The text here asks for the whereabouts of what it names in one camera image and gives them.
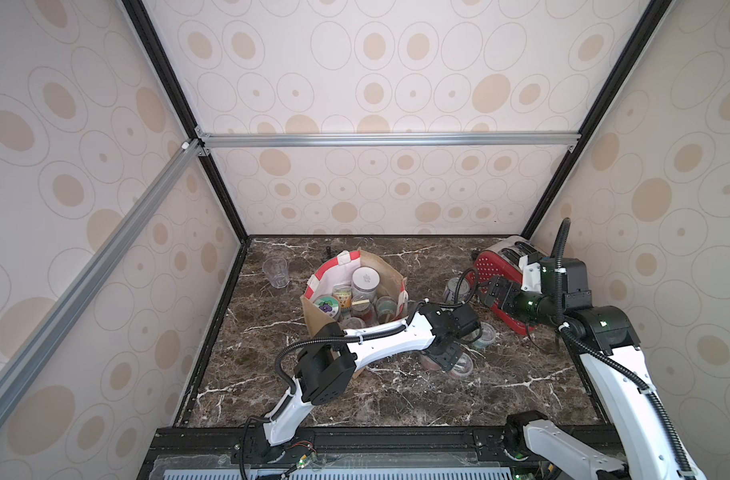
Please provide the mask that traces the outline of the burlap canvas bag red lining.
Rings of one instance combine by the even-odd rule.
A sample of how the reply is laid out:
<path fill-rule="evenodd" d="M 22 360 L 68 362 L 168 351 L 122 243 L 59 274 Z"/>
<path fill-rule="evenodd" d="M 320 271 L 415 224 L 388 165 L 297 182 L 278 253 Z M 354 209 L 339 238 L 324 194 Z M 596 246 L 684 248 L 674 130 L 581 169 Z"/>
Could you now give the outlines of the burlap canvas bag red lining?
<path fill-rule="evenodd" d="M 407 280 L 381 257 L 363 250 L 344 250 L 308 279 L 300 297 L 310 335 L 325 325 L 358 317 L 367 326 L 404 317 Z"/>

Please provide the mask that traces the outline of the purple flower label jar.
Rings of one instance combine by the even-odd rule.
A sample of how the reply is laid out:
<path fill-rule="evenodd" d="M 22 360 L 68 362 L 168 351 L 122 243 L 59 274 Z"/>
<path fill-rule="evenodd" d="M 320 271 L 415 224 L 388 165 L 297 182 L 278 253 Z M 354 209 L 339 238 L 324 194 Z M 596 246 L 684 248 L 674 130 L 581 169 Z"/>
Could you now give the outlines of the purple flower label jar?
<path fill-rule="evenodd" d="M 314 305 L 330 318 L 338 321 L 341 315 L 341 304 L 333 296 L 321 296 L 315 300 Z"/>

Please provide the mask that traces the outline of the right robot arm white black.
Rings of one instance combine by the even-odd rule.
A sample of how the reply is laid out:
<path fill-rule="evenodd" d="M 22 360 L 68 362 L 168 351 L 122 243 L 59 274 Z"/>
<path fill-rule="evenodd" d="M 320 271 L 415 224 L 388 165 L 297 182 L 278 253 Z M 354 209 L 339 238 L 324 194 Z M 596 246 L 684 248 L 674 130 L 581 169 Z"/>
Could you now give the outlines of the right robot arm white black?
<path fill-rule="evenodd" d="M 624 457 L 599 452 L 538 411 L 508 416 L 504 452 L 515 461 L 538 456 L 572 479 L 704 478 L 657 394 L 628 315 L 595 306 L 585 263 L 566 257 L 570 226 L 562 221 L 548 254 L 519 236 L 483 251 L 475 261 L 478 298 L 510 326 L 555 331 Z"/>

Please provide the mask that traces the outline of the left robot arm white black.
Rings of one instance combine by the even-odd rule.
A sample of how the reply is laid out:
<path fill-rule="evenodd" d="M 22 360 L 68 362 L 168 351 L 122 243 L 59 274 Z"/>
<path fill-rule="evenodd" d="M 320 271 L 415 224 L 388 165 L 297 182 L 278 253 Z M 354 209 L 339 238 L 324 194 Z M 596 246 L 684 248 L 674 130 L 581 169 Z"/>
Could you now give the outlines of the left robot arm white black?
<path fill-rule="evenodd" d="M 449 372 L 462 347 L 481 334 L 479 317 L 467 303 L 422 301 L 400 320 L 364 329 L 325 324 L 313 338 L 288 345 L 276 355 L 274 371 L 287 389 L 272 410 L 244 422 L 240 460 L 250 452 L 263 462 L 279 460 L 313 409 L 341 397 L 365 367 L 418 351 Z"/>

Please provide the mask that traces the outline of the clear plastic cup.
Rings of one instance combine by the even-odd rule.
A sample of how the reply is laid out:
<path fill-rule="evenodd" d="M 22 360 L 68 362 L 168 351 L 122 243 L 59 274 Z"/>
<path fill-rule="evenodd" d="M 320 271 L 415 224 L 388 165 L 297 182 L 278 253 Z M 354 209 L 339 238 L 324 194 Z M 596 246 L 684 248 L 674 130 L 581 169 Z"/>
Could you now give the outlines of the clear plastic cup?
<path fill-rule="evenodd" d="M 288 261 L 282 256 L 269 256 L 262 265 L 262 271 L 272 288 L 282 289 L 290 284 Z"/>

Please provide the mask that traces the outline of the large white lid canister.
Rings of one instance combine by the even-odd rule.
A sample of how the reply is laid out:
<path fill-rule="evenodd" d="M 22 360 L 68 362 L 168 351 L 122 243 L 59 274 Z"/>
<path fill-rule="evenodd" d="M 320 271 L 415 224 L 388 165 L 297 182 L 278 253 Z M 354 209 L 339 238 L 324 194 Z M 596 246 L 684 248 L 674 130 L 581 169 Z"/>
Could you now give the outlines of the large white lid canister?
<path fill-rule="evenodd" d="M 381 278 L 377 270 L 371 267 L 360 267 L 353 272 L 351 286 L 354 301 L 368 300 L 374 302 Z"/>

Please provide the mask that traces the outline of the silver diagonal rail left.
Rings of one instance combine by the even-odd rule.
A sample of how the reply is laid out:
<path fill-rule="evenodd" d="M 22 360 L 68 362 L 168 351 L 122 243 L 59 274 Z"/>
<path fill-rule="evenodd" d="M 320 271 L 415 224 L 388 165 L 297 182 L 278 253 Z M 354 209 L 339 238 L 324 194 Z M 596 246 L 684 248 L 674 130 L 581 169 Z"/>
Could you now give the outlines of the silver diagonal rail left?
<path fill-rule="evenodd" d="M 179 149 L 2 369 L 0 429 L 203 146 L 191 139 Z"/>

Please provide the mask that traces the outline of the clear small seed jar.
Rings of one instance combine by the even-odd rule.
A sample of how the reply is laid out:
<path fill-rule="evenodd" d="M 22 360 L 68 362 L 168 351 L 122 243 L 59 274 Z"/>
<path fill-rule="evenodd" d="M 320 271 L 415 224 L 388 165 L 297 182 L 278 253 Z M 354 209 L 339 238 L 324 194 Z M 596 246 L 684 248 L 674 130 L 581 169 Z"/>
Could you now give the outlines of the clear small seed jar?
<path fill-rule="evenodd" d="M 449 371 L 449 375 L 456 379 L 464 379 L 468 378 L 473 371 L 473 359 L 467 353 L 462 353 L 455 365 Z"/>

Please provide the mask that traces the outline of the silver horizontal rail back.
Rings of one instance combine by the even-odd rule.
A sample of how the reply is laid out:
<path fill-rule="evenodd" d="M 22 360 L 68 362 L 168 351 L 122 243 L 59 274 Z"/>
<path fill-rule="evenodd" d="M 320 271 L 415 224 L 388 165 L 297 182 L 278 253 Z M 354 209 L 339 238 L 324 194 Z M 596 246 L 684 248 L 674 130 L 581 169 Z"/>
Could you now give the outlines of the silver horizontal rail back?
<path fill-rule="evenodd" d="M 329 134 L 204 134 L 201 142 L 214 148 L 343 148 L 452 146 L 573 146 L 578 132 L 418 132 Z"/>

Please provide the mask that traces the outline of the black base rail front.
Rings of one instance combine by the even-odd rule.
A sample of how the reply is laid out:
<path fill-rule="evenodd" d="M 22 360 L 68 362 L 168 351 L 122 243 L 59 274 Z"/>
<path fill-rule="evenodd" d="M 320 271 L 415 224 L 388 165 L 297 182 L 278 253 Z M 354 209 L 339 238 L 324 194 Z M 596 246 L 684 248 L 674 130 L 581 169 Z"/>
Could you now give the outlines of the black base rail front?
<path fill-rule="evenodd" d="M 301 427 L 291 441 L 272 447 L 260 426 L 235 428 L 162 428 L 157 430 L 139 477 L 162 476 L 165 462 L 194 464 L 223 460 L 239 473 L 249 467 L 290 467 L 304 453 L 320 461 L 355 459 L 459 460 L 493 463 L 522 471 L 544 469 L 551 458 L 525 442 L 522 427 Z"/>

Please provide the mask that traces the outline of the teal label seed jar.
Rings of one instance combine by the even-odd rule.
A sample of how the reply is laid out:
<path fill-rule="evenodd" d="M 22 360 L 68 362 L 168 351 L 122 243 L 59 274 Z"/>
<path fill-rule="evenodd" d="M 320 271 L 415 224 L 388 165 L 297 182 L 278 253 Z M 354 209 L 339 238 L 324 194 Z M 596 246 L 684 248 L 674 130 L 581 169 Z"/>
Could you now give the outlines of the teal label seed jar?
<path fill-rule="evenodd" d="M 490 323 L 482 322 L 480 326 L 480 334 L 472 343 L 472 346 L 477 350 L 485 350 L 487 347 L 493 345 L 497 338 L 498 332 L 496 329 Z"/>

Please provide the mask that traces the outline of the red silver toaster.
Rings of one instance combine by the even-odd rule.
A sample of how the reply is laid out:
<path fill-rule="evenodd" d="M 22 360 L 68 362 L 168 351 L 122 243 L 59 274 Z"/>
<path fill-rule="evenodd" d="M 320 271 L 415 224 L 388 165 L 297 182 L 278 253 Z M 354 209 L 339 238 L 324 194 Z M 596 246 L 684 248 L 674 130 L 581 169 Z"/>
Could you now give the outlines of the red silver toaster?
<path fill-rule="evenodd" d="M 497 318 L 521 336 L 529 335 L 534 326 L 512 318 L 488 300 L 490 281 L 497 277 L 505 277 L 515 282 L 522 282 L 523 273 L 521 259 L 527 260 L 526 265 L 538 263 L 546 253 L 532 245 L 521 236 L 513 235 L 498 241 L 484 250 L 474 250 L 471 254 L 473 268 L 477 271 L 477 287 L 474 297 L 485 308 L 494 312 Z"/>

